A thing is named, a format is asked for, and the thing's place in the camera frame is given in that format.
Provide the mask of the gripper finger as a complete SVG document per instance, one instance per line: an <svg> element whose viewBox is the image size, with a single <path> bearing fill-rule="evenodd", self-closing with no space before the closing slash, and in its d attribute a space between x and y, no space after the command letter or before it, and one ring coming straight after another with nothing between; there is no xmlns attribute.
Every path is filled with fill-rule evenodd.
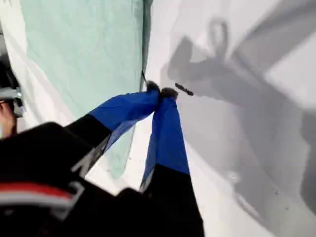
<svg viewBox="0 0 316 237"><path fill-rule="evenodd" d="M202 237L198 209L176 105L178 93L162 89L154 112L142 192L152 233L161 237Z"/></svg>
<svg viewBox="0 0 316 237"><path fill-rule="evenodd" d="M110 98L65 128L103 154L137 122L154 112L160 88L152 81L148 81L146 86L146 91Z"/></svg>

